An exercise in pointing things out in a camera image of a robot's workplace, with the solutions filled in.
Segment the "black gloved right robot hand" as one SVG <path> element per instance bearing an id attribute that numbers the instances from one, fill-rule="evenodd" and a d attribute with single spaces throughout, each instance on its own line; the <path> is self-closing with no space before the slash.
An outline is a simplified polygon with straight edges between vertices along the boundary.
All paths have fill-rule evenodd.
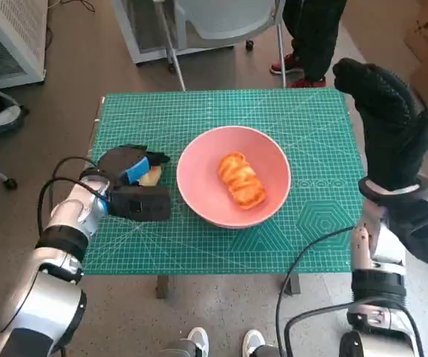
<path id="1" fill-rule="evenodd" d="M 428 150 L 428 106 L 419 109 L 411 88 L 378 65 L 342 58 L 332 71 L 362 118 L 367 178 L 388 191 L 416 184 Z"/>

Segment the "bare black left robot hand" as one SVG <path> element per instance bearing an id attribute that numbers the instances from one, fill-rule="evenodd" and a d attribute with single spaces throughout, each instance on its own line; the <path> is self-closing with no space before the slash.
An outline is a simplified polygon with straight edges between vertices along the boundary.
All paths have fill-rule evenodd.
<path id="1" fill-rule="evenodd" d="M 154 187 L 161 178 L 161 165 L 169 161 L 163 152 L 148 151 L 147 145 L 124 144 L 103 153 L 97 167 L 118 186 Z"/>

